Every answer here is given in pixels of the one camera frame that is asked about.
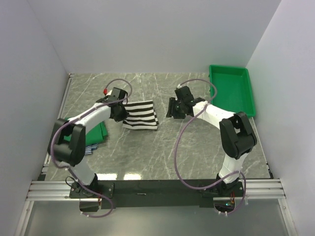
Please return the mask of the black white striped tank top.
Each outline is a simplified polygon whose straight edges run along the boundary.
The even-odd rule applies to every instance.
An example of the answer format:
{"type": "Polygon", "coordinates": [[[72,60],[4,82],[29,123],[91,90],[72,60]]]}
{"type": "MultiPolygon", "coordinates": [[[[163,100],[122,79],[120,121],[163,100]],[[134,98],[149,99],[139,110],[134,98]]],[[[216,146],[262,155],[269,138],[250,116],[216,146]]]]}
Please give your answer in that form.
{"type": "Polygon", "coordinates": [[[128,102],[124,105],[128,116],[123,120],[123,128],[130,130],[157,130],[158,118],[152,100],[128,102]]]}

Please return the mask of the green tank top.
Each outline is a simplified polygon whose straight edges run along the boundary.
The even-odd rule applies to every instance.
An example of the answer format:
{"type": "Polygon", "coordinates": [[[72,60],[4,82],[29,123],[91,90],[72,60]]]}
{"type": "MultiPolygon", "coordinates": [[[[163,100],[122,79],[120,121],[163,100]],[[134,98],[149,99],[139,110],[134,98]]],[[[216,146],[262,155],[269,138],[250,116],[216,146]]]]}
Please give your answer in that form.
{"type": "Polygon", "coordinates": [[[86,146],[102,143],[107,135],[105,123],[99,123],[86,134],[86,146]]]}

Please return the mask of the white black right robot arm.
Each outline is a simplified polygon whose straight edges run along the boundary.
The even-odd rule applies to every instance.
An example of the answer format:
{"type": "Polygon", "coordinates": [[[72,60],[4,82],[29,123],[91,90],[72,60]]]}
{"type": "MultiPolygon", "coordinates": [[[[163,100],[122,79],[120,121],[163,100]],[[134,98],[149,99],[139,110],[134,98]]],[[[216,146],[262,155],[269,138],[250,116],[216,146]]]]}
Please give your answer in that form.
{"type": "Polygon", "coordinates": [[[227,196],[237,184],[245,158],[257,144],[257,138],[246,113],[233,113],[209,104],[203,98],[194,98],[189,87],[175,89],[176,97],[169,99],[166,116],[174,119],[199,118],[220,131],[225,157],[217,174],[217,181],[204,189],[216,186],[221,196],[227,196]]]}

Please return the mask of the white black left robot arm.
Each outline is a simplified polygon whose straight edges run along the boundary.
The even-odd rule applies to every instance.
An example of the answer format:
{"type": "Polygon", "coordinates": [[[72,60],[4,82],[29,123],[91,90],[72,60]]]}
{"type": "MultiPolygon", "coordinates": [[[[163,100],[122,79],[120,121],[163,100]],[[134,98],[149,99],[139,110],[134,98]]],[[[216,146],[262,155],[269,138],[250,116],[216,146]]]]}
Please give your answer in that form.
{"type": "Polygon", "coordinates": [[[66,164],[58,168],[67,168],[81,182],[81,192],[88,198],[98,193],[98,178],[85,160],[86,134],[107,119],[119,122],[127,118],[123,104],[127,98],[128,92],[114,87],[83,113],[69,119],[60,118],[54,124],[48,153],[54,162],[66,164]]]}

